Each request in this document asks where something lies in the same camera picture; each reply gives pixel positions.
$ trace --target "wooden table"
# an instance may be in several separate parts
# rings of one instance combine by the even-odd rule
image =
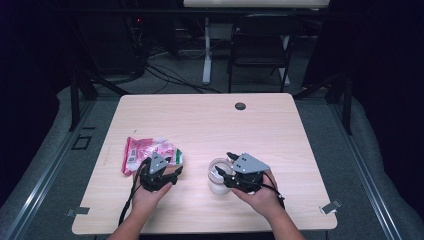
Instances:
[[[246,104],[236,110],[235,104]],[[289,94],[127,95],[121,98],[77,215],[75,234],[109,234],[132,185],[121,173],[127,137],[165,137],[184,154],[178,183],[142,233],[269,231],[265,219],[233,193],[208,188],[208,165],[247,152],[271,166],[286,210],[299,229],[333,229],[334,213],[294,101]]]

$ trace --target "round black object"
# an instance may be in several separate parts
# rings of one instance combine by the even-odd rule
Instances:
[[[235,107],[236,107],[237,110],[241,111],[241,110],[246,109],[246,104],[244,104],[242,102],[238,102],[238,103],[236,103]]]

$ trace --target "hand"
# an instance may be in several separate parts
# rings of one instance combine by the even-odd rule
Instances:
[[[171,189],[172,183],[167,183],[157,192],[150,192],[143,188],[140,185],[139,179],[137,179],[136,188],[138,190],[135,192],[132,199],[132,210],[131,213],[142,213],[150,216],[152,212],[156,209],[159,201],[163,196]]]
[[[276,190],[278,190],[277,183],[275,181],[274,175],[272,175],[272,172],[266,171],[266,173],[271,179],[269,179],[264,174],[263,183],[269,186],[273,186],[272,183],[274,183]],[[261,214],[268,220],[271,219],[274,215],[280,214],[282,211],[284,211],[278,202],[277,195],[271,189],[263,187],[254,194],[247,194],[243,191],[233,188],[232,192],[241,200],[249,204],[257,213]]]

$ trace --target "snack bag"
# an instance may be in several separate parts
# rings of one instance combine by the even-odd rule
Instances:
[[[163,158],[171,157],[169,166],[177,166],[183,163],[182,152],[164,138],[136,140],[128,137],[122,163],[122,173],[130,176],[136,172],[146,158],[152,157],[153,152],[157,152]]]

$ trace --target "forearm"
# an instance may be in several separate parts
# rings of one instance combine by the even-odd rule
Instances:
[[[276,240],[304,239],[284,209],[281,209],[281,211],[278,211],[273,216],[266,218],[266,220],[269,222]]]
[[[121,225],[113,232],[108,240],[114,239],[138,239],[141,229],[149,219],[149,214],[143,212],[131,212]]]

